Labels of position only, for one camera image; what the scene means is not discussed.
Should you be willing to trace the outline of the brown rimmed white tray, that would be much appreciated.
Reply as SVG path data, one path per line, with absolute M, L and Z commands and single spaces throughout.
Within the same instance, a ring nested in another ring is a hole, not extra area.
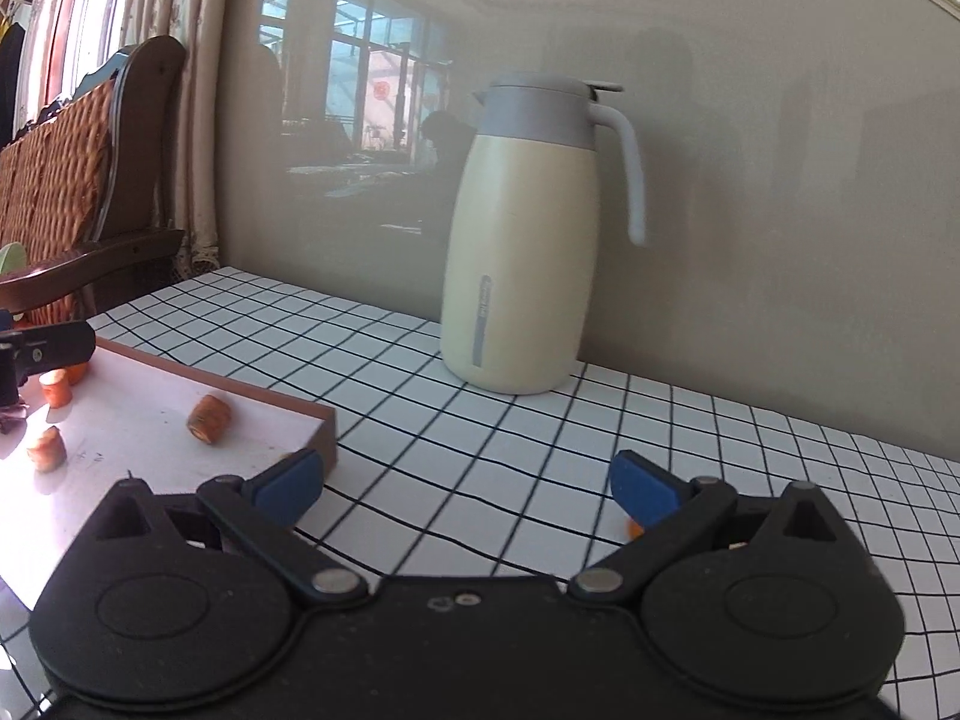
M 224 438 L 206 445 L 187 431 L 203 395 L 233 408 Z M 218 475 L 250 478 L 302 447 L 337 465 L 337 418 L 322 403 L 217 376 L 101 340 L 73 400 L 52 411 L 36 380 L 23 388 L 29 416 L 2 436 L 2 582 L 31 610 L 99 500 L 122 478 L 156 493 L 190 493 Z M 26 449 L 59 427 L 67 461 L 41 475 Z

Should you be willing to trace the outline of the cream grey thermos jug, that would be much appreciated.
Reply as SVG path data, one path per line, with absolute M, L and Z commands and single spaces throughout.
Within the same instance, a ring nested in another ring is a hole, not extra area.
M 473 387 L 535 395 L 578 359 L 601 216 L 597 128 L 622 149 L 633 244 L 646 241 L 646 177 L 609 82 L 518 71 L 478 93 L 480 127 L 455 197 L 441 358 Z

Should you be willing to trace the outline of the near orange on table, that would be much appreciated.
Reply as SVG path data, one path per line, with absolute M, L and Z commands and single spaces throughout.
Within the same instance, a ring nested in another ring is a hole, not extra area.
M 644 533 L 644 528 L 641 527 L 638 522 L 635 522 L 633 518 L 628 520 L 628 525 L 626 525 L 626 528 L 628 528 L 628 538 L 630 539 L 640 538 L 640 536 Z

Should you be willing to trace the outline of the dark hanging coat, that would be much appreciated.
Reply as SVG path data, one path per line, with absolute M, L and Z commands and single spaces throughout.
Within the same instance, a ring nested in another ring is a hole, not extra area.
M 0 142 L 2 146 L 7 146 L 13 138 L 14 105 L 25 36 L 25 30 L 20 23 L 11 23 L 0 43 Z

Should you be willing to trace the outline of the dark wooden chair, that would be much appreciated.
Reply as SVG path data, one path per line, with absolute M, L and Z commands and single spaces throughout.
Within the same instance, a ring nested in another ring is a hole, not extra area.
M 109 78 L 116 82 L 98 218 L 75 259 L 3 275 L 2 307 L 10 314 L 34 325 L 89 319 L 171 283 L 184 233 L 164 213 L 166 122 L 184 59 L 176 39 L 151 37 L 83 78 L 71 101 Z

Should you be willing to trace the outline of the beige floral curtain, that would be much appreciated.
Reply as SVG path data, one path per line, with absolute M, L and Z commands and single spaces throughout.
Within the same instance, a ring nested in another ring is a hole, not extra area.
M 174 257 L 184 278 L 220 266 L 215 112 L 226 0 L 34 0 L 26 26 L 14 121 L 75 88 L 119 47 L 169 36 L 185 50 L 167 105 L 164 213 L 184 233 Z

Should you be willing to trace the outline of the carrot chunk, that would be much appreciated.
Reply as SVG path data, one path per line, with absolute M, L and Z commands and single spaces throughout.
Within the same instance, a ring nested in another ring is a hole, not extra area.
M 233 422 L 233 408 L 220 394 L 208 394 L 197 401 L 187 418 L 187 431 L 206 445 L 224 438 Z
M 50 426 L 32 439 L 26 449 L 26 455 L 41 475 L 55 472 L 67 461 L 67 447 L 60 434 L 59 427 Z
M 71 394 L 70 376 L 67 369 L 53 369 L 44 372 L 37 378 L 44 401 L 51 410 L 59 410 L 67 406 L 73 395 Z

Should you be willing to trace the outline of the orange in tray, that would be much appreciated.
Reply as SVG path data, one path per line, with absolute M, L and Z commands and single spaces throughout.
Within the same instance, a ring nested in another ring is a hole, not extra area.
M 68 383 L 71 387 L 76 387 L 78 383 L 82 382 L 88 373 L 89 364 L 87 362 L 80 362 L 80 364 L 75 364 L 75 366 L 68 366 L 65 369 L 65 374 L 67 374 Z

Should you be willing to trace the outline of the woven orange chair cushion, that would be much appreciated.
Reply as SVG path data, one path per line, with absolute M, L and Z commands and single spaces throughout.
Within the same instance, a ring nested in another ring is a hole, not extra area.
M 25 249 L 29 270 L 82 250 L 98 218 L 112 160 L 109 78 L 2 149 L 2 244 Z

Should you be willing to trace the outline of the dark walnut in tray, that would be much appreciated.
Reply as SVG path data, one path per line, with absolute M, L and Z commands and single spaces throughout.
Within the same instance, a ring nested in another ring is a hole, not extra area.
M 0 433 L 8 434 L 23 426 L 29 416 L 29 406 L 20 401 L 16 405 L 0 408 Z

